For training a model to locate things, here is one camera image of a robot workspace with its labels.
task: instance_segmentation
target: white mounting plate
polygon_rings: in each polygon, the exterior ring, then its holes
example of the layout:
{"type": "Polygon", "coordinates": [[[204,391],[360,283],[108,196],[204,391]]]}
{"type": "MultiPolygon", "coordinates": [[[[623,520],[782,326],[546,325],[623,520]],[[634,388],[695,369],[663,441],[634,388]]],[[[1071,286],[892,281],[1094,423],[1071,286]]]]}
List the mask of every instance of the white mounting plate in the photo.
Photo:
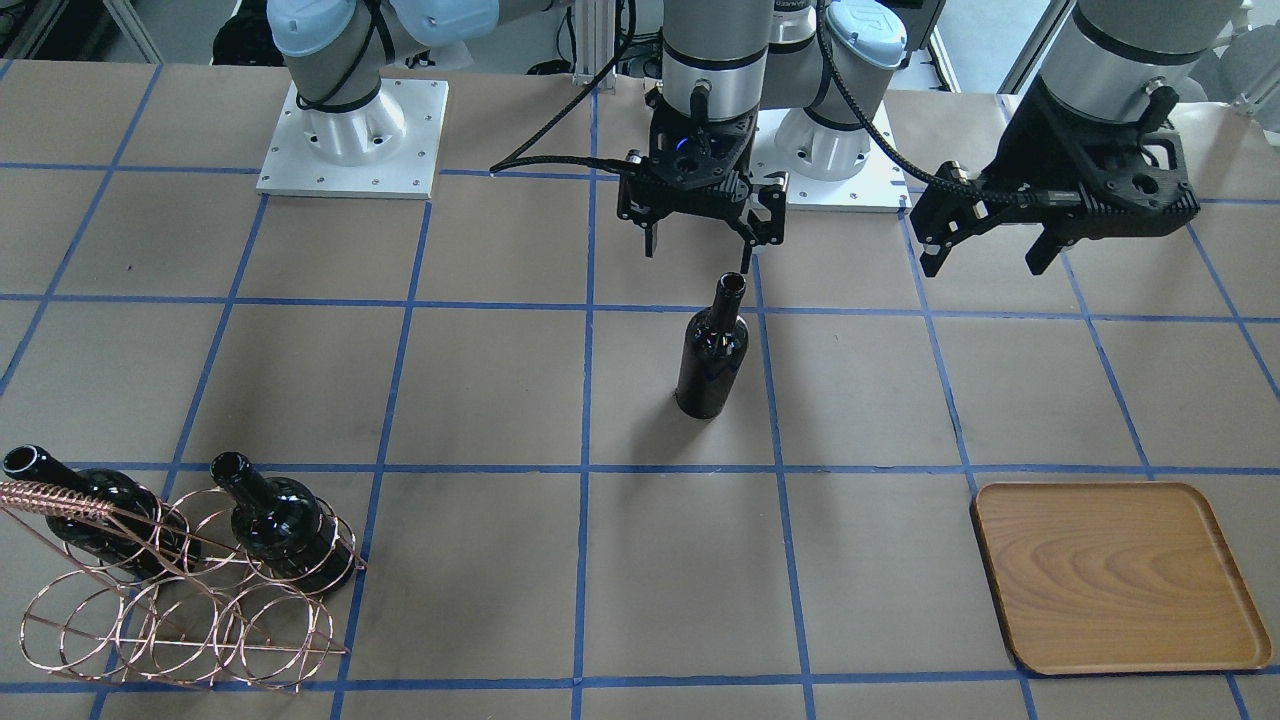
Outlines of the white mounting plate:
{"type": "Polygon", "coordinates": [[[376,163],[348,168],[329,163],[311,149],[305,132],[306,119],[297,105],[297,88],[291,83],[262,161],[262,173],[257,177],[257,191],[302,197],[430,200],[449,83],[443,79],[387,79],[381,92],[392,94],[404,110],[406,136],[394,152],[376,163]]]}
{"type": "MultiPolygon", "coordinates": [[[[911,206],[906,191],[906,176],[888,155],[874,143],[867,155],[863,170],[847,181],[817,181],[788,167],[773,137],[788,110],[760,110],[759,132],[751,149],[751,178],[760,178],[778,170],[787,170],[787,208],[791,210],[838,210],[846,213],[897,213],[911,206]]],[[[890,145],[893,135],[888,126],[884,105],[876,110],[876,127],[890,145]]]]}

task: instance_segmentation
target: black bottle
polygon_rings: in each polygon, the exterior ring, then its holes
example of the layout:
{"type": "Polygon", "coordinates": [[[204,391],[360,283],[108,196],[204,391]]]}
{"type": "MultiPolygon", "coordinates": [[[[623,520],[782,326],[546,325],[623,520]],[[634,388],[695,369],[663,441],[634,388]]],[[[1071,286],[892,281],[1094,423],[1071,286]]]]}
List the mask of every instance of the black bottle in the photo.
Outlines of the black bottle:
{"type": "Polygon", "coordinates": [[[746,278],[724,273],[716,286],[712,306],[689,320],[676,402],[691,418],[705,420],[719,415],[733,388],[750,341],[746,323],[737,316],[745,293],[746,278]]]}
{"type": "MultiPolygon", "coordinates": [[[[4,474],[15,480],[47,483],[96,500],[105,500],[134,515],[160,518],[160,501],[133,478],[105,468],[90,468],[77,473],[50,456],[45,448],[35,445],[10,450],[4,457],[4,474]]],[[[166,524],[178,530],[186,530],[186,521],[180,516],[169,512],[168,509],[165,512],[166,524]]],[[[145,580],[155,579],[165,573],[164,565],[155,555],[143,551],[137,542],[106,530],[104,525],[68,518],[46,518],[45,520],[55,536],[108,565],[119,565],[145,580]]],[[[187,555],[183,555],[183,536],[164,529],[156,533],[151,524],[141,520],[120,518],[120,521],[140,538],[157,542],[165,559],[178,566],[184,566],[187,557],[200,556],[200,541],[195,538],[189,541],[187,555]]]]}
{"type": "Polygon", "coordinates": [[[239,452],[224,452],[209,465],[224,491],[236,498],[232,532],[244,552],[271,575],[303,593],[337,589],[351,578],[355,561],[337,527],[302,483],[264,478],[239,452]]]}

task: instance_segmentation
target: bottle opening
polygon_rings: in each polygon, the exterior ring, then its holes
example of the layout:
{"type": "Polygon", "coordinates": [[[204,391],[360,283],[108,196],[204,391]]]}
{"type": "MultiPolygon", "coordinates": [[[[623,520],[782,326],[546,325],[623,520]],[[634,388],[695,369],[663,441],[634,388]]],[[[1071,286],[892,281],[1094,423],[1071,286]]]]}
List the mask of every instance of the bottle opening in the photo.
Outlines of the bottle opening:
{"type": "Polygon", "coordinates": [[[9,451],[9,455],[4,456],[4,471],[5,473],[24,473],[36,464],[36,457],[40,454],[36,452],[36,446],[24,445],[22,447],[15,447],[9,451]]]}
{"type": "Polygon", "coordinates": [[[248,457],[239,452],[224,452],[209,464],[209,474],[214,478],[230,478],[248,468],[248,457]]]}
{"type": "Polygon", "coordinates": [[[741,297],[746,293],[746,278],[737,273],[724,273],[721,275],[721,292],[731,297],[741,297]]]}

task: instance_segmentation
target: light blue cap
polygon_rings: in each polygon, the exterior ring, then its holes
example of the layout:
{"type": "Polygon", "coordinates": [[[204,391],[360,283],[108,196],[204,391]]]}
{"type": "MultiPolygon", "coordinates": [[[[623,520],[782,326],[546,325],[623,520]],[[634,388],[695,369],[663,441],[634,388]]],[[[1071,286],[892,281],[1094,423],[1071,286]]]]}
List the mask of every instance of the light blue cap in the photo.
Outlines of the light blue cap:
{"type": "Polygon", "coordinates": [[[266,20],[275,46],[289,58],[311,55],[347,29],[357,0],[271,0],[266,20]]]}
{"type": "Polygon", "coordinates": [[[906,59],[906,26],[876,0],[835,0],[827,23],[845,46],[877,68],[896,70],[906,59]]]}
{"type": "Polygon", "coordinates": [[[498,0],[390,0],[413,40],[428,47],[481,37],[498,27],[498,0]]]}

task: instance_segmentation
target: wooden tray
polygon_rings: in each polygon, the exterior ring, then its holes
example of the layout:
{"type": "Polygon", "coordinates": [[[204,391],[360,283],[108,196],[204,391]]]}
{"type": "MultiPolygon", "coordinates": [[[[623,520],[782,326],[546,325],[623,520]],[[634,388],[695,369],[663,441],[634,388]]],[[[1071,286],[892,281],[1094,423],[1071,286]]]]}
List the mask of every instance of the wooden tray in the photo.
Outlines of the wooden tray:
{"type": "Polygon", "coordinates": [[[995,483],[973,505],[1005,642],[1044,675],[1244,670],[1271,638],[1184,483],[995,483]]]}

